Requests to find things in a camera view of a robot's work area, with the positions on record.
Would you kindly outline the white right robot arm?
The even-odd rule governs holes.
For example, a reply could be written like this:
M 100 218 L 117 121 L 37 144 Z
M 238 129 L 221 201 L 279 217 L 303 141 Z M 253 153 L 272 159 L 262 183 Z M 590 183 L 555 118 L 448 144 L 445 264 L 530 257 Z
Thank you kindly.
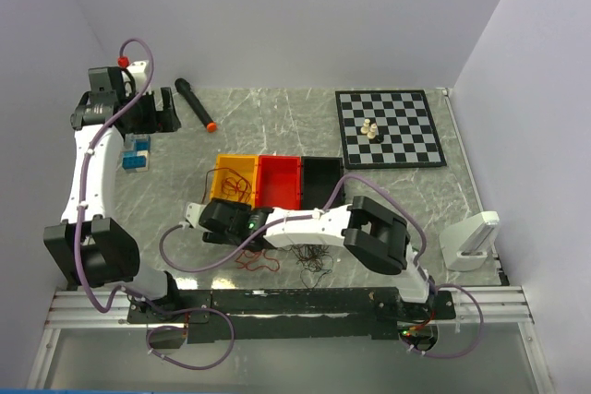
M 369 197 L 332 209 L 253 209 L 219 198 L 201 211 L 208 243 L 243 246 L 252 252 L 293 245 L 343 247 L 366 269 L 394 278 L 404 311 L 423 318 L 435 307 L 428 274 L 415 264 L 407 222 Z

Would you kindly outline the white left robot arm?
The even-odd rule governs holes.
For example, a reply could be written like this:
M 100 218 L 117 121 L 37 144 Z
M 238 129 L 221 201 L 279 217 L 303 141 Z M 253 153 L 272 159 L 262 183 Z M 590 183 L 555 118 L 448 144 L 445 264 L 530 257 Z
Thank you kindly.
M 126 137 L 175 132 L 180 127 L 172 92 L 156 108 L 147 60 L 92 68 L 90 90 L 70 116 L 76 163 L 60 222 L 43 242 L 68 287 L 111 286 L 141 302 L 162 322 L 178 318 L 182 299 L 167 271 L 140 261 L 136 240 L 114 218 L 115 176 Z

